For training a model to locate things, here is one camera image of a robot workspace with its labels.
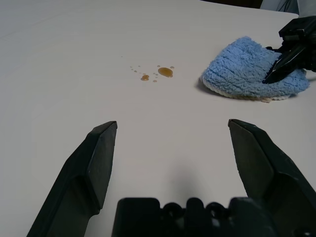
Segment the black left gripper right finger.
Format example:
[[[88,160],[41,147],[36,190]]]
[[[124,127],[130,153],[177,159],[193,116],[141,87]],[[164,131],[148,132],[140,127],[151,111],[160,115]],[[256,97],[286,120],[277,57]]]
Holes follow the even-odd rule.
[[[257,126],[231,119],[228,127],[247,196],[263,204],[281,237],[314,237],[316,192],[293,160]]]

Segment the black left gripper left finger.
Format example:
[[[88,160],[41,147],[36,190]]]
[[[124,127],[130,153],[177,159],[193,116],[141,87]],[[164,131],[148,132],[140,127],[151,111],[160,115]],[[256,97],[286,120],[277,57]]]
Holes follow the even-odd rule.
[[[93,128],[64,163],[28,232],[30,237],[82,237],[103,208],[114,157],[117,122]]]

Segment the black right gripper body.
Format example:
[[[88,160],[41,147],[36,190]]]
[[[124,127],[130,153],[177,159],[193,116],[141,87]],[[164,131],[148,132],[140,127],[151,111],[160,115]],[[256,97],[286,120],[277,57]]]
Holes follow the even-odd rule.
[[[282,43],[303,43],[307,46],[309,69],[316,70],[316,17],[308,16],[291,20],[279,31]]]

